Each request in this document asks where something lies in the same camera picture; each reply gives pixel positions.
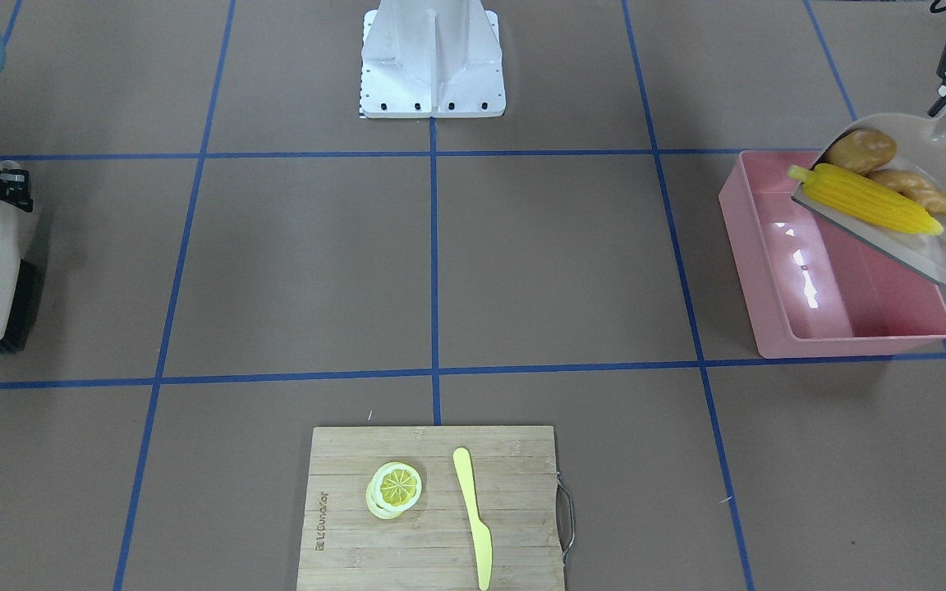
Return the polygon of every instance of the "pink tray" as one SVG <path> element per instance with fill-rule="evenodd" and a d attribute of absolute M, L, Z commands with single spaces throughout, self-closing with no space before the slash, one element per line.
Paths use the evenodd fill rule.
<path fill-rule="evenodd" d="M 946 339 L 939 288 L 791 199 L 811 151 L 744 151 L 721 190 L 732 255 L 766 359 L 894 355 Z"/>

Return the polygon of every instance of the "cutting board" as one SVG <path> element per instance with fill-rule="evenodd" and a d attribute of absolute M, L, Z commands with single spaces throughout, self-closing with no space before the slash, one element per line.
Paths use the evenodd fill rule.
<path fill-rule="evenodd" d="M 553 427 L 318 427 L 312 433 L 297 590 L 477 589 L 451 454 L 470 450 L 494 546 L 492 590 L 563 591 Z M 404 461 L 420 500 L 395 520 L 367 509 L 371 476 Z"/>

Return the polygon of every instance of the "yellow knife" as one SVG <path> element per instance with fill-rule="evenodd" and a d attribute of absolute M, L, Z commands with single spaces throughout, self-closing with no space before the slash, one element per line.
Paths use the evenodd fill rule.
<path fill-rule="evenodd" d="M 455 461 L 455 474 L 458 474 L 458 486 L 462 487 L 462 500 L 466 501 L 466 513 L 470 517 L 470 531 L 473 532 L 473 551 L 476 554 L 476 581 L 480 591 L 488 591 L 491 584 L 491 530 L 480 520 L 476 508 L 476 485 L 473 482 L 473 460 L 470 450 L 465 447 L 455 449 L 451 454 Z"/>

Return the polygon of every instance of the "corn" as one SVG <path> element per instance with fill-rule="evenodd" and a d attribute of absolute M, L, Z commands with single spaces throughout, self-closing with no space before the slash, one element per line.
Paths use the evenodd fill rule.
<path fill-rule="evenodd" d="M 802 182 L 814 201 L 833 207 L 868 224 L 904 233 L 936 236 L 944 231 L 924 207 L 897 191 L 833 164 L 817 164 L 812 171 L 792 166 L 788 176 Z"/>

